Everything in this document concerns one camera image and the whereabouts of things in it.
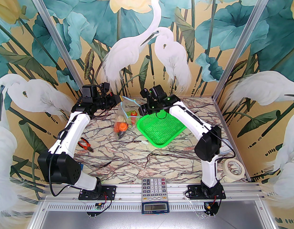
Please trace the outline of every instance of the marble surface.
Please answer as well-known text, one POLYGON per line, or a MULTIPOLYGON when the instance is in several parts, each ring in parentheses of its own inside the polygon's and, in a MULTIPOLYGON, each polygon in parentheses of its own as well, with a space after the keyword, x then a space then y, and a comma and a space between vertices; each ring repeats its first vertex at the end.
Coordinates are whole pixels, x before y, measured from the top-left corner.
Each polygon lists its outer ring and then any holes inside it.
MULTIPOLYGON (((211 98, 182 98, 182 101, 191 111, 198 111, 196 115, 201 119, 222 127, 211 98)), ((118 139, 113 131, 117 109, 92 118, 85 128, 82 137, 89 141, 94 153, 79 146, 75 153, 75 160, 84 164, 85 173, 98 176, 102 184, 141 183, 143 177, 152 176, 163 176, 168 183, 200 182, 202 167, 194 152, 197 140, 188 129, 164 148, 151 145, 136 127, 118 139)), ((222 138, 227 138, 223 128, 222 138)), ((218 177, 221 182, 234 181, 222 171, 222 162, 218 164, 218 177)))

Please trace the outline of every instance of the green basket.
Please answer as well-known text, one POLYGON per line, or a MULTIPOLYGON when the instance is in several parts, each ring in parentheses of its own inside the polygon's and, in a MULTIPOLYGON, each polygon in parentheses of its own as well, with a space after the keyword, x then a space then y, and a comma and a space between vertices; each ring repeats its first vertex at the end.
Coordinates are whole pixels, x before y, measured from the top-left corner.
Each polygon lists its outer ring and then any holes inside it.
POLYGON ((140 118, 137 128, 153 146, 165 147, 185 130, 186 126, 165 110, 161 110, 157 116, 149 114, 140 118))

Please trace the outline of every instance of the pliers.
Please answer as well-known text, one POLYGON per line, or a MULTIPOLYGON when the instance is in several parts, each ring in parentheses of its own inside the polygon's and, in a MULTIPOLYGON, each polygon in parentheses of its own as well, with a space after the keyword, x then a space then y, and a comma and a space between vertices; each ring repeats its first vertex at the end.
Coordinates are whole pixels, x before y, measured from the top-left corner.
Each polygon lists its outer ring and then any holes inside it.
POLYGON ((94 152, 94 150, 91 148, 91 145, 89 144, 89 142, 85 139, 85 138, 81 138, 85 143, 86 143, 86 146, 82 145, 80 142, 78 142, 78 145, 81 147, 81 148, 84 148, 85 150, 89 150, 90 152, 94 152))

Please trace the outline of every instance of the aluminum frame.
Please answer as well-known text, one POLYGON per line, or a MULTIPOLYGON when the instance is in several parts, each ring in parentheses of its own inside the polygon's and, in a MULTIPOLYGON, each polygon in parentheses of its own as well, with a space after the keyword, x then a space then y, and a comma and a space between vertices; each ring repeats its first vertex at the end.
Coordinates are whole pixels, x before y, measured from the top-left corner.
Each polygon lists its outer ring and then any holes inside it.
POLYGON ((236 64, 237 60, 239 59, 246 43, 248 42, 253 29, 255 28, 260 16, 262 15, 267 3, 269 0, 257 0, 253 11, 243 29, 243 32, 241 34, 241 36, 239 37, 239 40, 235 46, 235 49, 226 65, 226 68, 222 74, 222 76, 220 77, 220 80, 212 94, 212 98, 213 99, 217 99, 221 90, 224 87, 224 84, 226 83, 226 81, 228 80, 228 77, 230 75, 230 73, 232 72, 232 69, 234 67, 234 65, 236 64))
MULTIPOLYGON (((210 201, 210 200, 189 200, 185 197, 184 192, 187 190, 187 186, 192 183, 184 184, 167 184, 167 193, 169 197, 169 203, 171 206, 188 204, 187 208, 179 209, 176 211, 201 211, 199 204, 210 201)), ((265 196, 261 191, 257 182, 233 182, 223 183, 223 188, 226 193, 226 200, 229 201, 255 201, 258 212, 264 223, 265 228, 276 228, 276 224, 273 220, 270 210, 265 203, 265 196)), ((116 195, 115 200, 112 202, 113 205, 125 205, 132 206, 141 204, 141 184, 116 184, 116 195)), ((55 192, 59 191, 63 185, 54 185, 53 189, 55 192)), ((66 188, 63 193, 58 197, 53 197, 50 190, 47 188, 44 192, 45 197, 38 204, 38 207, 33 214, 29 223, 29 229, 41 228, 47 211, 74 211, 76 205, 85 204, 87 206, 94 205, 95 201, 80 201, 78 200, 79 190, 74 188, 66 188)))
POLYGON ((60 34, 58 33, 51 17, 50 14, 45 6, 45 3, 43 0, 32 0, 32 2, 34 3, 35 7, 37 8, 37 11, 39 12, 45 26, 48 29, 48 32, 50 33, 54 43, 56 44, 61 57, 64 59, 64 62, 66 64, 66 66, 68 67, 69 71, 71 72, 71 74, 73 75, 73 78, 75 80, 75 82, 77 83, 79 89, 82 91, 82 86, 83 86, 83 81, 74 65, 73 60, 71 59, 64 43, 63 40, 60 36, 60 34))

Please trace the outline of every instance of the painted egret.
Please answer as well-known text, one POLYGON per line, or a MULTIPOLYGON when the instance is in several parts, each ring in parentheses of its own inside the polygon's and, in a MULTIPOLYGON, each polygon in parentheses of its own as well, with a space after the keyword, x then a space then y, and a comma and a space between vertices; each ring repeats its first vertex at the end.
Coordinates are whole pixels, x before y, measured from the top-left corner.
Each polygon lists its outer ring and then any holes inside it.
POLYGON ((228 96, 230 103, 247 97, 262 106, 294 100, 294 82, 276 71, 258 72, 241 79, 228 96))
POLYGON ((174 41, 172 31, 166 27, 158 27, 146 41, 154 37, 156 37, 155 54, 165 66, 170 83, 176 77, 176 84, 180 87, 179 91, 187 90, 192 81, 192 74, 187 64, 185 48, 174 41))
POLYGON ((294 115, 290 118, 284 136, 284 142, 273 162, 273 170, 280 169, 278 175, 268 180, 275 195, 276 206, 292 208, 294 206, 294 115))
POLYGON ((148 43, 146 39, 160 24, 161 7, 159 0, 151 0, 151 7, 153 9, 153 20, 148 29, 138 36, 120 39, 113 45, 110 52, 103 59, 103 81, 109 81, 112 88, 115 83, 119 84, 117 80, 120 78, 120 70, 138 61, 139 54, 148 43))
POLYGON ((31 192, 10 181, 10 167, 17 141, 9 131, 5 108, 1 110, 0 119, 0 228, 13 228, 14 224, 20 223, 17 220, 20 218, 17 216, 18 213, 33 211, 34 208, 31 204, 18 199, 18 194, 29 197, 31 192))
POLYGON ((73 101, 62 92, 54 89, 41 79, 26 81, 18 74, 7 74, 0 78, 0 118, 4 108, 4 99, 8 92, 12 101, 22 110, 29 112, 47 112, 67 120, 73 101))

